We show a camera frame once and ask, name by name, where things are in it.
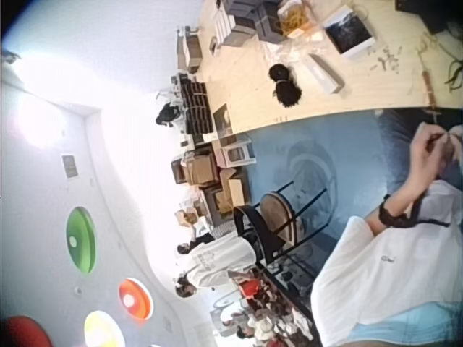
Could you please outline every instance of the stack of boxes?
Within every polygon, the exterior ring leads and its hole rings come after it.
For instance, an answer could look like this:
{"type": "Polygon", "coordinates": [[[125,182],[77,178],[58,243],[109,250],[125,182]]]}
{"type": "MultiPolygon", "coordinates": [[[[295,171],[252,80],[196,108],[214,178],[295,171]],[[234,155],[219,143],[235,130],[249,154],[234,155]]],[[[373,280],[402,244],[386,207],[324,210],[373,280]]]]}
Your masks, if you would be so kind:
{"type": "Polygon", "coordinates": [[[281,43],[286,40],[278,17],[278,4],[265,1],[256,7],[253,14],[259,40],[269,43],[281,43]]]}
{"type": "Polygon", "coordinates": [[[259,40],[280,43],[286,39],[277,14],[281,0],[222,0],[225,12],[235,18],[252,20],[259,40]]]}
{"type": "Polygon", "coordinates": [[[215,31],[218,46],[241,47],[255,35],[252,20],[227,14],[222,6],[216,16],[215,31]]]}

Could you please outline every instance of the logo on shirt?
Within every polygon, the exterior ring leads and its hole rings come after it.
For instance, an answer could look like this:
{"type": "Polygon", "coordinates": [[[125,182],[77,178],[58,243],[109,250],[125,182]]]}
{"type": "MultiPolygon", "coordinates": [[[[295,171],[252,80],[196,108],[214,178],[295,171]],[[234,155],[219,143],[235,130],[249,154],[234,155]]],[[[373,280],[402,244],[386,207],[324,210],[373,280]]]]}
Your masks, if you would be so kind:
{"type": "Polygon", "coordinates": [[[395,259],[396,259],[395,257],[394,257],[394,258],[390,258],[390,257],[388,257],[387,255],[383,255],[383,256],[381,257],[381,260],[384,261],[384,262],[394,262],[395,259]]]}

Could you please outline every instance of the bracelet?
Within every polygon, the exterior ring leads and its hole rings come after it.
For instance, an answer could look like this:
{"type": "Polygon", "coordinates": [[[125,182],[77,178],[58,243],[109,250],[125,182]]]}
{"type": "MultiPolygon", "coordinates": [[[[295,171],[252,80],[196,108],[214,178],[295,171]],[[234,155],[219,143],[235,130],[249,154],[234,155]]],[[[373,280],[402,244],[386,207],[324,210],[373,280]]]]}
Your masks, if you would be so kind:
{"type": "Polygon", "coordinates": [[[412,206],[412,213],[410,215],[410,218],[407,217],[407,214],[402,213],[401,215],[398,215],[396,217],[392,216],[389,211],[384,207],[384,204],[386,203],[387,199],[390,197],[389,194],[387,194],[384,197],[384,201],[379,205],[379,220],[382,224],[384,224],[387,227],[394,227],[394,228],[412,228],[418,224],[417,218],[418,218],[418,213],[420,211],[420,206],[421,206],[421,199],[419,199],[416,202],[413,202],[412,206]]]}

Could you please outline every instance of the table top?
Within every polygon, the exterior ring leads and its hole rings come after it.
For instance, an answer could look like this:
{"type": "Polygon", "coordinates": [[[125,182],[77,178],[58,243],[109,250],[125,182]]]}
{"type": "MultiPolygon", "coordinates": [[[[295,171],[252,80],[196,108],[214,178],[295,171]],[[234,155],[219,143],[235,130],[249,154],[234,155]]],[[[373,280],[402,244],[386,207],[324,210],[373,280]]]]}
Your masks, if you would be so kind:
{"type": "MultiPolygon", "coordinates": [[[[341,0],[310,0],[318,19],[341,6],[341,0]]],[[[272,97],[275,83],[268,78],[271,63],[266,60],[257,36],[243,47],[222,46],[212,56],[209,43],[215,35],[213,18],[215,0],[204,0],[200,16],[199,39],[203,62],[197,78],[206,83],[212,113],[227,104],[233,132],[245,132],[285,121],[321,116],[330,113],[379,108],[426,107],[428,95],[422,80],[422,65],[416,47],[422,40],[428,50],[422,57],[430,72],[438,107],[462,106],[461,90],[450,93],[448,79],[452,58],[438,45],[432,45],[422,20],[413,14],[396,12],[392,0],[351,0],[359,17],[365,18],[376,39],[375,45],[358,56],[342,57],[329,41],[320,55],[322,60],[344,81],[344,88],[327,95],[300,61],[290,64],[302,89],[299,105],[284,108],[272,97]],[[398,59],[394,70],[379,59],[390,51],[398,59]]],[[[463,57],[463,47],[448,33],[440,33],[438,42],[456,57],[463,57]]]]}

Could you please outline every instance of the white t-shirt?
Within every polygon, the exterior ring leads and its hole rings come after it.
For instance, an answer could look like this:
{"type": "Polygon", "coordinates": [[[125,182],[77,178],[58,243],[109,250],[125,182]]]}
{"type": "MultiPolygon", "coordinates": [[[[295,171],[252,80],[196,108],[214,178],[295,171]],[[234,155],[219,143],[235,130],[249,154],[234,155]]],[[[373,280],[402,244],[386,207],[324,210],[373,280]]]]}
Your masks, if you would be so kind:
{"type": "Polygon", "coordinates": [[[349,219],[313,285],[313,317],[325,347],[342,343],[357,323],[462,300],[462,192],[433,182],[419,220],[430,218],[451,225],[387,228],[374,237],[362,218],[349,219]]]}
{"type": "Polygon", "coordinates": [[[234,232],[194,248],[188,254],[185,270],[192,285],[196,288],[209,288],[227,284],[229,270],[243,271],[255,262],[252,246],[234,232]]]}
{"type": "Polygon", "coordinates": [[[274,324],[270,318],[265,317],[261,320],[256,320],[251,316],[247,321],[247,325],[254,328],[254,337],[259,341],[268,341],[275,335],[273,332],[274,324]]]}

